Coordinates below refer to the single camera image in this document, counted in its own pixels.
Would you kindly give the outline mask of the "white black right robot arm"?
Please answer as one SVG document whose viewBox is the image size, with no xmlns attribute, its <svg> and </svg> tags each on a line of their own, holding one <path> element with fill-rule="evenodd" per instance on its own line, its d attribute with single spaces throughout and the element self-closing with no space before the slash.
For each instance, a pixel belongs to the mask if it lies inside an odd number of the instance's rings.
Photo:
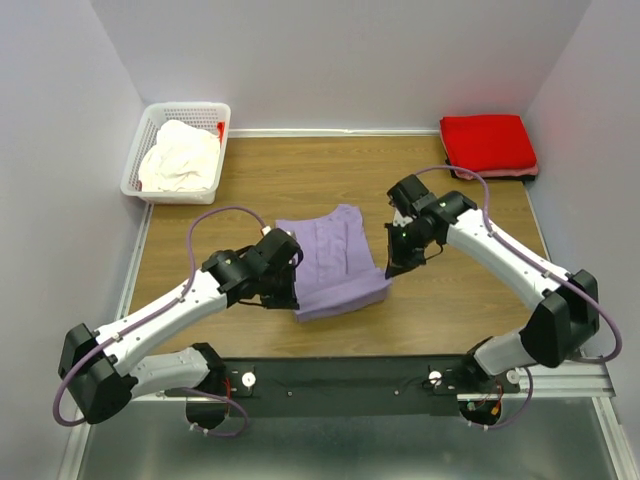
<svg viewBox="0 0 640 480">
<path fill-rule="evenodd" d="M 449 245 L 470 256 L 508 286 L 530 310 L 526 324 L 472 347 L 442 381 L 458 390 L 485 390 L 516 368 L 555 368 L 599 330 L 598 287 L 587 271 L 575 274 L 538 256 L 493 224 L 459 191 L 441 197 L 415 175 L 387 193 L 394 217 L 388 235 L 388 278 L 427 262 L 426 248 Z"/>
</svg>

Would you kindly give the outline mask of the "purple t shirt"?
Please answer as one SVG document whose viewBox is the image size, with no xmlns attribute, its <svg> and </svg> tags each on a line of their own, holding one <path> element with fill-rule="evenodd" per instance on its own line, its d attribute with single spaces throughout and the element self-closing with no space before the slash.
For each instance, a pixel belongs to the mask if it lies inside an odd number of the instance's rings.
<svg viewBox="0 0 640 480">
<path fill-rule="evenodd" d="M 307 220 L 278 220 L 302 248 L 295 292 L 299 323 L 365 308 L 387 298 L 391 280 L 373 260 L 361 210 L 341 204 L 331 213 Z"/>
</svg>

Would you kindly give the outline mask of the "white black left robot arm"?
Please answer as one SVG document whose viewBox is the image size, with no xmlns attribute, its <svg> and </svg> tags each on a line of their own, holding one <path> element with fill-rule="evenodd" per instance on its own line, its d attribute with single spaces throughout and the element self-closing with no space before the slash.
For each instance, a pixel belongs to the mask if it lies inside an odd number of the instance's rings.
<svg viewBox="0 0 640 480">
<path fill-rule="evenodd" d="M 59 391 L 71 395 L 88 424 L 104 422 L 134 398 L 162 390 L 215 393 L 223 363 L 209 345 L 169 355 L 155 355 L 154 349 L 236 304 L 298 309 L 294 280 L 302 260 L 291 234 L 268 229 L 254 245 L 217 251 L 192 266 L 184 282 L 138 311 L 96 330 L 76 325 L 64 337 Z"/>
</svg>

